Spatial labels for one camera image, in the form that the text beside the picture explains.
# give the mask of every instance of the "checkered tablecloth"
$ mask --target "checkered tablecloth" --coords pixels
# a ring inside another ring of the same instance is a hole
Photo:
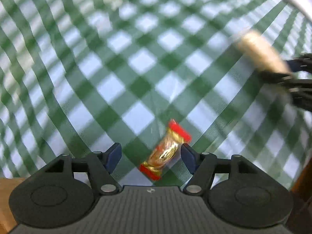
[[[283,0],[0,0],[0,26],[3,176],[120,142],[113,177],[152,185],[137,166],[170,119],[196,151],[241,154],[287,188],[302,170],[311,114],[230,38],[253,27],[284,58],[311,52],[311,23]],[[154,185],[190,177],[178,154]]]

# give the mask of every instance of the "wrapped candy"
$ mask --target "wrapped candy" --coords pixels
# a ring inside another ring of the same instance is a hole
[[[189,143],[191,136],[174,120],[170,120],[167,132],[160,143],[155,147],[148,159],[139,170],[151,180],[159,180],[163,167],[174,157],[183,143]]]

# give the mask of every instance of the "white logo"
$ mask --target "white logo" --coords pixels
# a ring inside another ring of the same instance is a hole
[[[155,192],[155,189],[154,189],[154,188],[147,189],[147,192],[149,192],[149,193],[154,193],[154,192]]]

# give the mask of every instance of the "red wrapper end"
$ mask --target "red wrapper end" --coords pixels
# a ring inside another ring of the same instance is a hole
[[[175,120],[170,120],[168,125],[172,131],[183,137],[185,142],[189,143],[192,140],[192,136],[186,132],[177,122],[175,122]]]
[[[150,169],[146,168],[144,165],[140,164],[138,167],[139,171],[144,173],[147,177],[149,177],[151,180],[160,180],[160,176],[153,173]]]

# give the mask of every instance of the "green and white tablecloth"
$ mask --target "green and white tablecloth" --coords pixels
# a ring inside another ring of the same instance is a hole
[[[114,178],[151,185],[136,167],[170,119],[196,151],[241,154],[287,188],[302,170],[311,114],[229,38],[253,27],[284,58],[311,52],[311,23],[282,0],[0,0],[0,26],[3,176],[120,142]],[[177,156],[154,184],[190,177]]]

